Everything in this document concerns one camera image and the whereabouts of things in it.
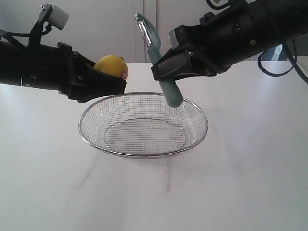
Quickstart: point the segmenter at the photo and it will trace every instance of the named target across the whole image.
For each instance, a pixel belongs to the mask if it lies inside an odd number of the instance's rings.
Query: wire mesh basket
[[[184,100],[167,105],[159,93],[129,93],[104,98],[82,115],[85,142],[107,153],[130,158],[159,158],[186,151],[206,136],[203,111]]]

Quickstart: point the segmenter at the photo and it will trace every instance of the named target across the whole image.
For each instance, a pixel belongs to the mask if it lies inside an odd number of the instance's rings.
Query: white table surface
[[[178,85],[204,110],[208,135],[156,160],[87,145],[78,122],[96,100],[0,85],[0,230],[307,231],[308,86],[255,62]],[[129,65],[133,91],[160,92],[149,64]]]

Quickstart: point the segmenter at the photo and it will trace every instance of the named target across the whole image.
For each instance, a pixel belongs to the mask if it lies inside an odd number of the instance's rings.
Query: lemon
[[[122,57],[107,55],[101,58],[93,68],[110,76],[127,80],[128,68]]]

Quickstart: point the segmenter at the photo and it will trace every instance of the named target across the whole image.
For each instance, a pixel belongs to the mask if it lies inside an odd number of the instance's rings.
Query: mesh basket bottom
[[[180,150],[186,141],[185,130],[180,126],[160,119],[140,118],[111,125],[103,135],[102,146],[118,153],[151,155]]]

